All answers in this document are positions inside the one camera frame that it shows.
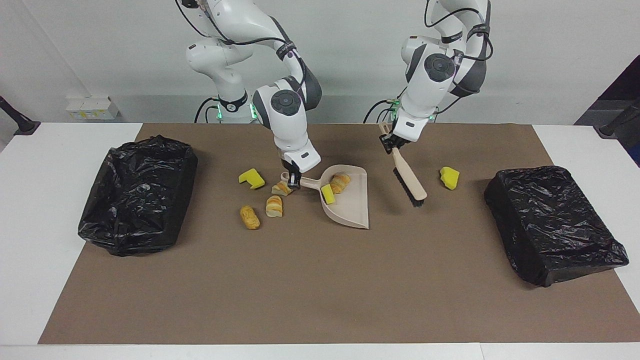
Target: yellow sponge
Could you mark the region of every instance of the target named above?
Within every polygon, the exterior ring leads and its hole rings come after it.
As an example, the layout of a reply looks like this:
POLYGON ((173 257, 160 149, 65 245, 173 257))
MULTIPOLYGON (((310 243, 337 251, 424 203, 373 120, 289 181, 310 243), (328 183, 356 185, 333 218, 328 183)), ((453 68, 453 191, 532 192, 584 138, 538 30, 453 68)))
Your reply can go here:
POLYGON ((460 172, 450 167, 444 167, 440 169, 440 180, 444 183, 444 186, 449 190, 454 190, 458 186, 458 178, 460 172))
POLYGON ((251 189, 257 189, 264 186, 264 179, 260 174, 258 174, 258 170, 254 168, 248 171, 243 172, 240 176, 238 176, 238 183, 249 182, 251 184, 251 189))
POLYGON ((333 196, 333 190, 331 190, 331 184, 324 185, 320 188, 324 197, 324 202, 327 204, 333 204, 335 202, 335 196, 333 196))

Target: white wall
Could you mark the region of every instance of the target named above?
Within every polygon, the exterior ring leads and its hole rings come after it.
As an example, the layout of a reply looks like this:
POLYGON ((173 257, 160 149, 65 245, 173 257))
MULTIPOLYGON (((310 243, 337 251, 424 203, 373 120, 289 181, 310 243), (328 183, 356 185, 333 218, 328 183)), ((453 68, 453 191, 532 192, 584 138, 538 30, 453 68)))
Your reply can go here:
MULTIPOLYGON (((199 37, 173 0, 0 0, 0 94, 32 118, 69 120, 65 97, 81 90, 42 51, 43 36, 26 29, 20 1, 87 89, 112 96, 125 121, 191 121, 216 93, 186 65, 185 48, 199 37)), ((312 122, 361 121, 375 100, 397 95, 403 40, 429 34, 424 0, 256 3, 280 21, 323 86, 312 122)), ((493 0, 486 83, 438 120, 574 123, 640 53, 637 9, 637 0, 493 0)), ((249 93, 286 75, 262 47, 237 68, 249 93)))

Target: black garbage bag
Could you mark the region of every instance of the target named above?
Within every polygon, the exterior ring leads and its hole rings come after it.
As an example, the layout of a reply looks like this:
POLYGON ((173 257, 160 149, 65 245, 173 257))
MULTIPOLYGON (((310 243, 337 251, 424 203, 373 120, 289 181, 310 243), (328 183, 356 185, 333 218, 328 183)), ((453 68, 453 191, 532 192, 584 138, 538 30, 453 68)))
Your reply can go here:
POLYGON ((503 170, 484 199, 516 273, 548 287, 629 264, 618 243, 567 169, 503 170))
POLYGON ((78 235, 117 256, 173 246, 197 165, 191 146, 162 136, 111 149, 93 183, 78 235))

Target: brown table surface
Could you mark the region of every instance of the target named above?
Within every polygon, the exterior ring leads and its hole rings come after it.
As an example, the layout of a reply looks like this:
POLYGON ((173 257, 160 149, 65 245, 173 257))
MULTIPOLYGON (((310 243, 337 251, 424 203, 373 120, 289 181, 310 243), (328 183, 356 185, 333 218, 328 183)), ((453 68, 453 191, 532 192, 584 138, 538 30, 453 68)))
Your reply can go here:
POLYGON ((413 208, 378 128, 310 126, 323 162, 368 172, 370 230, 333 223, 319 195, 264 202, 282 168, 260 126, 145 124, 200 160, 178 243, 118 258, 86 244, 41 343, 455 343, 640 341, 613 271, 534 288, 511 269, 483 191, 496 171, 552 162, 531 126, 430 124, 402 152, 429 193, 413 208), (439 169, 461 172, 455 191, 439 169), (267 186, 237 176, 256 167, 267 186), (247 231, 252 205, 262 227, 247 231))

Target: dustpan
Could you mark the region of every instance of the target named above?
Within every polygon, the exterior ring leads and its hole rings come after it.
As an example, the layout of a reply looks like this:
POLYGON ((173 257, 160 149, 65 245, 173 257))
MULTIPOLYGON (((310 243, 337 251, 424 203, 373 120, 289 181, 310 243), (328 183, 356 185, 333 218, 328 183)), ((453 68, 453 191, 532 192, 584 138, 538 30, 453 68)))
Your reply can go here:
MULTIPOLYGON (((283 172, 280 177, 282 180, 288 181, 289 173, 283 172)), ((358 229, 369 228, 367 172, 363 168, 351 165, 334 165, 328 167, 318 180, 302 177, 300 185, 320 192, 320 203, 324 213, 331 220, 358 229), (335 194, 335 202, 333 204, 327 205, 320 189, 330 183, 333 175, 339 172, 346 173, 351 178, 351 182, 342 193, 335 194)))

